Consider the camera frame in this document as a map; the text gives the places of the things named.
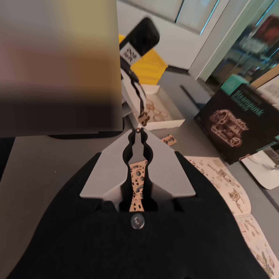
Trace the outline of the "white cardboard box tray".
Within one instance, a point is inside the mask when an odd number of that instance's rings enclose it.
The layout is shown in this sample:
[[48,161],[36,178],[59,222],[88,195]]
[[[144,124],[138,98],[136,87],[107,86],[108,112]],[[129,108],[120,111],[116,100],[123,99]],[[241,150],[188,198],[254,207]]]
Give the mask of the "white cardboard box tray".
[[145,112],[150,116],[145,128],[156,130],[180,127],[185,121],[165,90],[159,85],[142,85],[146,94]]

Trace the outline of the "small flat wooden piece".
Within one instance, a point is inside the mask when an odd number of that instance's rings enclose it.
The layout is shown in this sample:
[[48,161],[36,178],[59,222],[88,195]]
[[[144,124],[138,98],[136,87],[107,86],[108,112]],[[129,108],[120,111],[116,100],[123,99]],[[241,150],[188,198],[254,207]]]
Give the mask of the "small flat wooden piece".
[[161,141],[167,144],[168,146],[172,146],[177,143],[177,140],[171,134],[162,138]]

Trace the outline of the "green cardboard box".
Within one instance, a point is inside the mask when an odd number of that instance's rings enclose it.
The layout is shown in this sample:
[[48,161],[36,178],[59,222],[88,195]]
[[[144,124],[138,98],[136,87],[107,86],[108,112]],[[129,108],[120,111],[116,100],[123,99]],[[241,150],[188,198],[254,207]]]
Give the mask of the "green cardboard box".
[[230,96],[241,84],[249,85],[250,82],[247,81],[241,75],[232,74],[220,87],[220,89]]

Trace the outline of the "printed paper sheet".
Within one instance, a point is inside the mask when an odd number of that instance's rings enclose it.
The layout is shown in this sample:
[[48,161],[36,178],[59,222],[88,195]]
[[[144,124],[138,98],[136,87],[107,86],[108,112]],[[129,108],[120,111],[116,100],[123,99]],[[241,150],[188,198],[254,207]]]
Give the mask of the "printed paper sheet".
[[273,104],[279,104],[279,76],[263,84],[257,90]]

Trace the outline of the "small dark wooden gear part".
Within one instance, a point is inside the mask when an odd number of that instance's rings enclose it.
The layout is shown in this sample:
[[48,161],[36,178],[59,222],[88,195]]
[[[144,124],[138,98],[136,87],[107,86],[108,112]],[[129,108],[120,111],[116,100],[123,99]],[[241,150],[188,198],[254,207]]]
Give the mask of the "small dark wooden gear part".
[[139,117],[138,117],[138,122],[145,127],[147,125],[147,122],[150,120],[150,116],[148,115],[147,112],[143,111]]

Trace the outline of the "black model kit box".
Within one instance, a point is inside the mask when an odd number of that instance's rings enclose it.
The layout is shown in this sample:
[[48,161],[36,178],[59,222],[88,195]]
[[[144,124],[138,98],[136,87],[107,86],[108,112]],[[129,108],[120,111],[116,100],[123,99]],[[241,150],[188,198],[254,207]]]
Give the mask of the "black model kit box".
[[278,109],[244,83],[231,94],[219,90],[194,120],[230,165],[278,144]]

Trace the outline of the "illustrated instruction booklet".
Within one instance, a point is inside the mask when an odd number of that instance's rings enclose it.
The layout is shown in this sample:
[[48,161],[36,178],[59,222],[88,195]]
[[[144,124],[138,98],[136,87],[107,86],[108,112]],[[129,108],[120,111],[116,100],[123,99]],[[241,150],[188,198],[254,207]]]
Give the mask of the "illustrated instruction booklet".
[[279,262],[259,224],[251,214],[251,204],[244,188],[218,157],[185,156],[218,190],[231,210],[240,232],[269,278],[279,278]]

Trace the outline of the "laser-cut wooden parts sheet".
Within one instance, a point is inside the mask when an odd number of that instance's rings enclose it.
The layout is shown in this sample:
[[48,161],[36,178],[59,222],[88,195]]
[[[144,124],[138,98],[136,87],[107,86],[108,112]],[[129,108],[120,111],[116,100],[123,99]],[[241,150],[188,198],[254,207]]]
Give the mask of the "laser-cut wooden parts sheet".
[[144,211],[142,205],[143,187],[145,181],[145,167],[147,160],[130,164],[133,198],[129,212]]

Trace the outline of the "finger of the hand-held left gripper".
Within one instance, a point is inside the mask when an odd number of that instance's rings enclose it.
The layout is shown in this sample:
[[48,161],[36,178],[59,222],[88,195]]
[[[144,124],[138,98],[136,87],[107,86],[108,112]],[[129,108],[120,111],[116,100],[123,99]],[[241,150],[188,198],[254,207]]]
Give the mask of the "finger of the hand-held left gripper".
[[137,90],[139,92],[139,96],[137,96],[137,111],[140,114],[146,107],[146,95],[140,84],[137,84]]
[[126,72],[121,72],[121,92],[122,92],[122,116],[125,117],[131,113],[135,117],[140,116],[141,99],[137,95],[130,77]]

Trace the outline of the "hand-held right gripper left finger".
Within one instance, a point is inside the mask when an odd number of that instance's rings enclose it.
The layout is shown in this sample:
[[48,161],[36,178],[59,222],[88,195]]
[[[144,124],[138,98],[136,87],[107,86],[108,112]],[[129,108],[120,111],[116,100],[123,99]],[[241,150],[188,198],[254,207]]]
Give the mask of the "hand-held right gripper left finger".
[[81,198],[111,201],[117,210],[129,211],[133,199],[129,161],[135,134],[135,129],[128,130],[101,152],[80,193]]

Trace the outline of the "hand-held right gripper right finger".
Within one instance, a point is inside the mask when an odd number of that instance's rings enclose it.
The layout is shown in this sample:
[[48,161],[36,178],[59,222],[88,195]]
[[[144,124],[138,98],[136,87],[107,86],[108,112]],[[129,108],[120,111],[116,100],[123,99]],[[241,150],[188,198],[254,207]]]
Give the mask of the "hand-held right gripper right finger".
[[173,199],[194,197],[196,192],[175,151],[145,128],[141,128],[141,142],[147,160],[141,201],[144,211],[157,211]]

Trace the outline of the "yellow plastic bin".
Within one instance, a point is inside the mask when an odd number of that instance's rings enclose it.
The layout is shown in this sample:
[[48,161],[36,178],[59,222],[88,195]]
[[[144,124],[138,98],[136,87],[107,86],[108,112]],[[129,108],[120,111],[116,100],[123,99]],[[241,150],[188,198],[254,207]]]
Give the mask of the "yellow plastic bin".
[[143,35],[132,43],[140,54],[144,54],[141,59],[131,65],[131,71],[134,72],[141,85],[157,85],[167,68],[167,64],[152,48],[154,42],[151,36]]

